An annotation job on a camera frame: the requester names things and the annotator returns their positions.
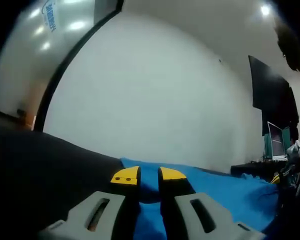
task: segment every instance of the white ceiling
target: white ceiling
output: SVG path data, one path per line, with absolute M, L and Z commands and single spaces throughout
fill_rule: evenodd
M 277 44 L 275 10 L 264 16 L 265 5 L 260 0 L 125 0 L 123 10 L 157 17 L 200 39 L 251 91 L 248 55 L 287 80 L 296 76 Z

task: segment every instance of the teal object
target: teal object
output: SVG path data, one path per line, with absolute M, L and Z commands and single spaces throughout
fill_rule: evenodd
M 283 144 L 284 144 L 284 152 L 287 154 L 287 150 L 290 147 L 290 128 L 287 127 L 282 130 L 283 135 Z M 270 134 L 267 133 L 264 135 L 264 155 L 265 159 L 272 159 L 272 148 L 271 148 L 271 137 Z

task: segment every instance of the blue cloth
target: blue cloth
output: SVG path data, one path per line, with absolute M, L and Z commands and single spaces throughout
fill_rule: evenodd
M 159 192 L 158 168 L 175 169 L 185 174 L 197 193 L 206 193 L 228 209 L 234 222 L 243 222 L 257 231 L 264 230 L 276 215 L 278 190 L 270 184 L 251 175 L 242 178 L 221 176 L 204 172 L 198 168 L 165 163 L 149 163 L 121 159 L 125 168 L 141 167 L 140 190 Z M 160 203 L 140 203 L 141 212 L 135 226 L 134 239 L 167 239 Z

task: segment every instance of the computer monitor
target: computer monitor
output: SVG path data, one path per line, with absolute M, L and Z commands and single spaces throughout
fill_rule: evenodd
M 271 122 L 268 122 L 268 127 L 271 139 L 272 160 L 286 160 L 285 143 L 282 129 Z

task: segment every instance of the ceiling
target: ceiling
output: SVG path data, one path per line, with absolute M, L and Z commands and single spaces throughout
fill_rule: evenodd
M 261 0 L 125 0 L 124 11 L 164 20 L 201 40 L 252 91 L 248 55 L 285 79 L 296 76 L 278 47 L 276 11 Z

